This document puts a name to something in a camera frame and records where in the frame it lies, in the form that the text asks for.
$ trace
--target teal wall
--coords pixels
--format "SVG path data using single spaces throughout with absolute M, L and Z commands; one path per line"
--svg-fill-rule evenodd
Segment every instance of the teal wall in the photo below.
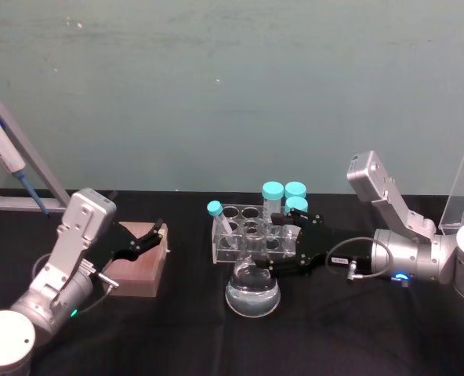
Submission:
M 66 188 L 448 193 L 464 2 L 0 0 L 0 98 Z

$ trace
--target wooden block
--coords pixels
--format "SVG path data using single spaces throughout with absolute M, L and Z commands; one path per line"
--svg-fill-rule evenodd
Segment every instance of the wooden block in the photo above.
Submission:
M 142 237 L 152 228 L 153 223 L 120 222 L 135 237 Z M 117 296 L 154 297 L 157 294 L 162 270 L 168 250 L 168 227 L 159 230 L 163 236 L 161 243 L 141 255 L 135 262 L 115 260 L 104 274 L 119 283 L 119 288 L 111 294 Z

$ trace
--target label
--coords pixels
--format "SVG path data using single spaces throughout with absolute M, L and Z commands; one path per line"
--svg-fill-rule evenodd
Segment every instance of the label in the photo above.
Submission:
M 349 265 L 349 260 L 347 260 L 346 258 L 332 257 L 332 262 L 334 264 Z
M 354 169 L 356 168 L 356 163 L 357 163 L 358 158 L 359 158 L 358 155 L 354 155 L 352 159 L 350 160 L 349 172 L 354 171 Z

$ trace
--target blue cap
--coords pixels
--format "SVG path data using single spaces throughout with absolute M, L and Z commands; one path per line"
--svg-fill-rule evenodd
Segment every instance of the blue cap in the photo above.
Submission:
M 211 201 L 208 204 L 208 212 L 210 215 L 214 217 L 215 215 L 218 215 L 219 213 L 223 212 L 222 205 L 219 201 Z
M 262 196 L 266 200 L 280 200 L 285 195 L 285 188 L 278 182 L 263 184 Z
M 305 197 L 307 194 L 307 188 L 305 184 L 301 182 L 289 182 L 285 187 L 285 197 L 290 198 L 293 196 Z
M 306 212 L 309 210 L 309 203 L 303 197 L 290 197 L 286 200 L 285 213 L 289 213 L 292 209 L 298 209 L 302 212 Z

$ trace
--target blue pipette tip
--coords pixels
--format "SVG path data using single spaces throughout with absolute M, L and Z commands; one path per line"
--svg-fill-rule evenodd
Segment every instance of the blue pipette tip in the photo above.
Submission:
M 40 207 L 42 212 L 48 216 L 48 218 L 51 218 L 49 215 L 49 210 L 44 206 L 44 203 L 42 202 L 41 198 L 37 195 L 37 192 L 35 192 L 34 188 L 30 185 L 28 182 L 27 178 L 25 177 L 25 174 L 22 171 L 14 172 L 14 176 L 16 176 L 20 181 L 21 184 L 25 187 L 25 190 L 30 194 L 31 198 L 34 199 L 34 201 L 37 203 L 37 205 Z

